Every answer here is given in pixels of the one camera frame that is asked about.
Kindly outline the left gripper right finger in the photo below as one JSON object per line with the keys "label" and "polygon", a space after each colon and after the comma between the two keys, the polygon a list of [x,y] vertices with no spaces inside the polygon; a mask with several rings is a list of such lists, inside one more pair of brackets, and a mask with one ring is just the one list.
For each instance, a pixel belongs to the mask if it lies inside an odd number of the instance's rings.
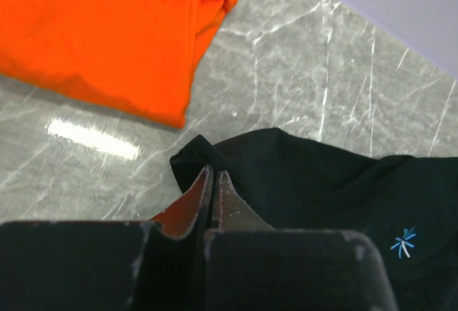
{"label": "left gripper right finger", "polygon": [[205,235],[207,310],[396,310],[379,251],[360,232],[273,229],[220,172]]}

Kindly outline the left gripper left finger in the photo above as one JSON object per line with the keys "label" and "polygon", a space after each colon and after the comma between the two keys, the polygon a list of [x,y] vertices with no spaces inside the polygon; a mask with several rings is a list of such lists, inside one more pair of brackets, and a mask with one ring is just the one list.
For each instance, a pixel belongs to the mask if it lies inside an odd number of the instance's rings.
{"label": "left gripper left finger", "polygon": [[3,310],[199,310],[213,171],[148,221],[1,225]]}

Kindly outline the black t-shirt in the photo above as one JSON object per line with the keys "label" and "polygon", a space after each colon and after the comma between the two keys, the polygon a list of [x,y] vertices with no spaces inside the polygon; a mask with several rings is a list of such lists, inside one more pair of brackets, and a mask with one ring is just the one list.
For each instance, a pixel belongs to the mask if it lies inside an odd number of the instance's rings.
{"label": "black t-shirt", "polygon": [[210,165],[276,229],[351,229],[383,257],[401,310],[457,308],[457,159],[361,156],[278,128],[170,158],[181,190]]}

